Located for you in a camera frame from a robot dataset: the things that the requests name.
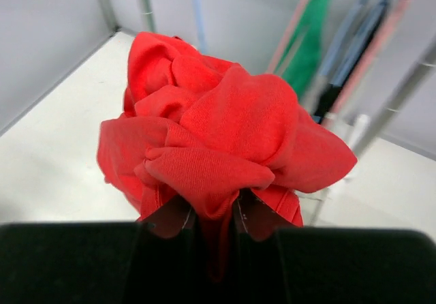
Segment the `green tank top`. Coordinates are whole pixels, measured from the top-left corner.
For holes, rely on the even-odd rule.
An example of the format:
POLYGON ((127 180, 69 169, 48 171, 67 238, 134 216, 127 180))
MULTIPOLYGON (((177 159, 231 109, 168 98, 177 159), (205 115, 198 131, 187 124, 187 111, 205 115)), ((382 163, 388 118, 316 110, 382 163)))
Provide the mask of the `green tank top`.
POLYGON ((308 0, 275 68, 298 97, 311 85, 322 55, 324 22, 331 0, 308 0))

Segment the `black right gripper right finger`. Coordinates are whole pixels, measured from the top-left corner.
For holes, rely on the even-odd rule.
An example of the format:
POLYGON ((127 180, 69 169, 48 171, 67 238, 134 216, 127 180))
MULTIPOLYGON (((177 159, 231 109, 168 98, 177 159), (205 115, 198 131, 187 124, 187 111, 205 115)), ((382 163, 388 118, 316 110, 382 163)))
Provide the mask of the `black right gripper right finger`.
POLYGON ((245 189, 233 205, 240 303, 434 303, 415 230, 298 227, 245 189))

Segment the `light blue wire hanger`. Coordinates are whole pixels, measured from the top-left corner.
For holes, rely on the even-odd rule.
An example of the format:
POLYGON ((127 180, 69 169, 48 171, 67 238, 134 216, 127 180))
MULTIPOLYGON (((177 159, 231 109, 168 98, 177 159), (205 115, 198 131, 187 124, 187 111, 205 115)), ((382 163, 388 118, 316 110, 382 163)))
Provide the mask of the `light blue wire hanger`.
POLYGON ((201 8, 201 0, 191 0, 193 6, 193 15, 196 24, 196 33, 198 38, 198 48, 202 54, 208 52, 206 34, 204 30, 204 22, 201 8))

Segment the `red tank top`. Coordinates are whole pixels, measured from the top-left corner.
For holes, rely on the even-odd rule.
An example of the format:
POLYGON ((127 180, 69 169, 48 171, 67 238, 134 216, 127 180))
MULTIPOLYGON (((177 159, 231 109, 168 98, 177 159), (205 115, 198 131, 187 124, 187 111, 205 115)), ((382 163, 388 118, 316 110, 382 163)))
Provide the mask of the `red tank top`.
POLYGON ((357 158, 280 77, 142 32, 129 52, 123 112, 101 124, 97 163, 141 218, 183 197, 199 217, 210 274, 221 279, 242 189, 301 226, 297 193, 336 183, 357 158))

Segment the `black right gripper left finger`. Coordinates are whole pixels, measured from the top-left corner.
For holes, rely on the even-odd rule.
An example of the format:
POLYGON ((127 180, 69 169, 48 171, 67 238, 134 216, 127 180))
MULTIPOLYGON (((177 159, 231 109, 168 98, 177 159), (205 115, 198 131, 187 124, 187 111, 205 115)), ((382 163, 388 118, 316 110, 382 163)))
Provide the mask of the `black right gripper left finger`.
POLYGON ((142 222, 6 224, 2 303, 193 303, 193 209, 142 222))

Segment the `pink wire hanger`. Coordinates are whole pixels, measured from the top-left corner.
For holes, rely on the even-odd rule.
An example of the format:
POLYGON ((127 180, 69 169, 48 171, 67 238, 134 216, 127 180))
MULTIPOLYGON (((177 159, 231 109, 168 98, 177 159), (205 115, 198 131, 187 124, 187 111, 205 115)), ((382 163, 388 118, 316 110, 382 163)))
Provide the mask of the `pink wire hanger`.
POLYGON ((278 66, 278 63, 280 61, 281 56, 283 55, 283 52, 285 50, 285 47, 288 44, 289 39, 292 36, 292 33, 295 30, 295 27, 302 15, 302 13, 304 12, 307 4, 308 4, 309 0, 300 0, 298 2, 298 5, 296 6, 296 9, 294 10, 294 13, 287 25, 287 27, 285 28, 285 31, 278 43, 278 46, 276 48, 276 50, 274 51, 272 58, 268 64, 268 67, 266 69, 266 73, 267 74, 272 74, 276 67, 278 66))

